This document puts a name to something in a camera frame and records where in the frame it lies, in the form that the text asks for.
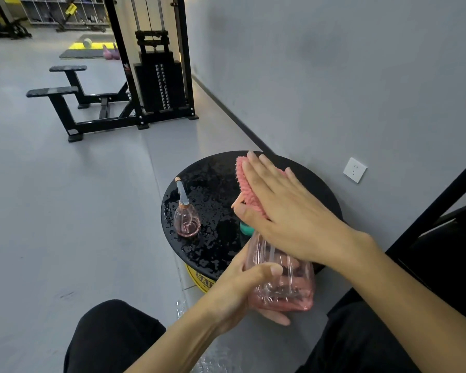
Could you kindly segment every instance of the wall socket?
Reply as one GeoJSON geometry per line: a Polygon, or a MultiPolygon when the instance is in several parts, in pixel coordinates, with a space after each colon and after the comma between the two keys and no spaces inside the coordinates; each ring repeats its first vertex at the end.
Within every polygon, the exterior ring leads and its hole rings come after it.
{"type": "Polygon", "coordinates": [[[343,173],[347,175],[350,179],[354,182],[359,183],[362,178],[362,175],[366,171],[367,166],[363,165],[355,158],[351,157],[345,169],[343,169],[343,173]]]}

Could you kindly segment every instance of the wet surface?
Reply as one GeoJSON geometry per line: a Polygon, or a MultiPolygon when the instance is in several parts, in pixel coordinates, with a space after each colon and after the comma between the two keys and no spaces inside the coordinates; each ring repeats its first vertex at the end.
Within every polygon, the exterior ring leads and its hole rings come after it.
{"type": "MultiPolygon", "coordinates": [[[[191,238],[180,237],[173,226],[179,194],[173,181],[167,188],[161,207],[164,234],[174,252],[193,269],[217,280],[242,248],[239,219],[231,204],[240,193],[235,163],[247,151],[219,153],[197,161],[176,173],[185,186],[190,202],[199,214],[202,226],[191,238]]],[[[340,206],[326,184],[310,170],[281,156],[270,156],[280,169],[290,167],[302,184],[335,215],[342,219],[340,206]]]]}

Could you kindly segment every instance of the baseboard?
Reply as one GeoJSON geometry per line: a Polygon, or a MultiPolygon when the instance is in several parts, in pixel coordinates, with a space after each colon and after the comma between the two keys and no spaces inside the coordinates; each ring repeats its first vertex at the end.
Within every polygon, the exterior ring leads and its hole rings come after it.
{"type": "Polygon", "coordinates": [[[217,97],[211,93],[211,91],[200,81],[195,75],[192,74],[193,80],[204,90],[204,92],[211,97],[211,99],[216,102],[217,106],[221,107],[221,109],[235,122],[236,125],[240,127],[240,129],[254,142],[255,145],[259,147],[263,152],[265,152],[268,156],[275,155],[274,151],[264,143],[259,136],[257,136],[252,130],[245,125],[238,117],[231,112],[231,110],[224,105],[217,97]]]}

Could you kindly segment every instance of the exercise mat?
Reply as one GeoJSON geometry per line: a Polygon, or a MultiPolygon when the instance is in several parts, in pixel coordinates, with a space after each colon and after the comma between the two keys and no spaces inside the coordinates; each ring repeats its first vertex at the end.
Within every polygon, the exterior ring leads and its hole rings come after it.
{"type": "Polygon", "coordinates": [[[112,34],[84,34],[72,43],[59,57],[61,59],[103,59],[103,45],[112,51],[115,41],[116,39],[112,34]],[[92,41],[90,48],[84,46],[83,41],[85,39],[92,41]]]}

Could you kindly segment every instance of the gym floor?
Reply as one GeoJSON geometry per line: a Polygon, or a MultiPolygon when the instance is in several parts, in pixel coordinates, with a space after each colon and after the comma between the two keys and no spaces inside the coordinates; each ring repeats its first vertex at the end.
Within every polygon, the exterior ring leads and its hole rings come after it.
{"type": "MultiPolygon", "coordinates": [[[[79,74],[87,93],[117,91],[122,66],[60,60],[82,32],[31,33],[31,40],[0,39],[0,372],[7,373],[62,371],[78,320],[105,300],[122,299],[170,326],[177,301],[191,306],[202,294],[162,232],[162,193],[205,156],[257,149],[196,84],[199,120],[69,144],[50,101],[26,99],[26,91],[68,85],[48,71],[59,64],[88,66],[79,74]]],[[[98,116],[96,105],[77,110],[74,96],[68,103],[76,120],[98,116]]],[[[217,345],[243,372],[295,371],[330,305],[294,316],[287,328],[251,314],[217,345]]]]}

